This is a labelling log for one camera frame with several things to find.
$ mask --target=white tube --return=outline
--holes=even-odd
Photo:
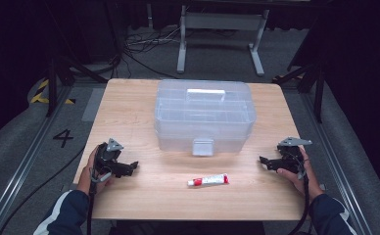
[[[188,186],[213,185],[213,184],[228,184],[229,178],[227,174],[211,175],[203,178],[195,178],[187,182]]]

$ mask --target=person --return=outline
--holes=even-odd
[[[87,218],[89,210],[90,170],[93,167],[96,147],[89,156],[87,165],[80,174],[75,190],[64,193],[53,207],[47,211],[42,222],[37,226],[34,235],[40,234],[82,234],[80,226]],[[109,186],[112,177],[107,178],[96,186],[97,194]]]
[[[40,234],[82,234],[81,224],[86,220],[89,208],[90,168],[93,166],[95,153],[92,152],[87,165],[83,168],[75,190],[64,193],[55,205],[46,213],[42,222],[34,231]],[[304,156],[304,167],[309,177],[309,216],[318,235],[346,235],[356,234],[348,224],[349,212],[337,200],[324,193],[309,162],[309,156],[301,149]],[[303,195],[304,183],[297,174],[284,168],[277,169],[277,173],[291,181]],[[110,185],[112,178],[97,184],[97,193],[105,186]]]
[[[314,171],[309,162],[309,156],[304,149],[300,148],[304,157],[304,168],[309,177],[309,216],[318,235],[343,235],[356,234],[347,222],[349,218],[348,210],[342,203],[331,198],[321,190]],[[291,181],[294,186],[305,195],[304,182],[298,179],[297,174],[279,168],[278,174]]]

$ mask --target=gray carpet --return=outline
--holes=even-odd
[[[142,33],[146,30],[150,31],[148,28],[143,28],[140,31],[131,31],[131,33]],[[269,83],[276,75],[286,73],[289,62],[306,34],[306,30],[275,30],[264,33],[260,46],[264,77],[256,76],[250,53],[247,50],[248,43],[251,38],[254,38],[251,32],[237,32],[232,36],[224,37],[206,31],[195,32],[187,39],[188,52],[184,74],[175,72],[178,43],[172,41],[149,52],[133,55],[139,62],[163,74],[150,71],[130,58],[124,57],[125,62],[121,62],[118,67],[118,77],[157,79],[170,74],[178,78]],[[96,69],[101,66],[90,65],[89,67]],[[107,72],[103,76],[109,77],[110,74]],[[322,140],[312,125],[307,105],[304,102],[304,96],[312,98],[313,94],[311,92],[300,95],[296,90],[287,87],[292,85],[295,85],[294,81],[284,84],[283,91],[301,137],[313,141],[311,146],[307,146],[312,165],[321,183],[327,186],[327,193],[343,201],[344,196],[339,190],[339,182],[336,182],[333,172],[328,166]],[[38,84],[33,84],[31,92],[27,94],[27,100],[32,97],[37,87]],[[57,172],[82,149],[88,138],[104,89],[105,84],[97,84],[87,77],[79,77],[76,80],[68,97],[75,99],[75,104],[63,105],[59,110],[39,147],[35,162],[7,214],[10,214],[33,189]],[[26,111],[0,130],[0,198],[38,129],[45,121],[46,112],[47,104],[30,104]],[[322,119],[321,127],[325,130],[359,202],[360,208],[354,210],[362,210],[372,234],[380,234],[380,181],[327,86],[324,91]],[[62,148],[63,141],[55,140],[53,137],[64,130],[69,130],[73,139],[68,140],[65,147]],[[35,193],[10,220],[4,234],[31,234],[62,191],[70,188],[78,161],[79,158],[75,159],[67,169]],[[92,234],[108,234],[113,224],[115,224],[113,221],[94,220]],[[272,235],[288,234],[296,224],[297,221],[263,222],[265,233]],[[309,223],[306,222],[302,230],[307,231],[308,226]]]

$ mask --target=black jacket sleeve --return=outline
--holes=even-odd
[[[86,220],[89,197],[78,190],[64,193],[46,213],[34,231],[37,234],[82,234],[80,226]]]
[[[356,234],[347,222],[349,211],[326,194],[321,194],[312,201],[309,216],[318,235]]]

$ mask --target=wooden table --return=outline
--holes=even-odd
[[[183,220],[298,220],[303,197],[294,186],[258,161],[280,159],[276,145],[298,137],[283,93],[275,84],[250,83],[258,113],[252,135],[240,153],[194,157],[163,152],[154,129],[157,80],[109,81],[73,180],[77,183],[89,154],[110,137],[124,150],[119,162],[139,161],[132,176],[97,195],[94,218]],[[227,173],[230,183],[188,187],[196,177]]]

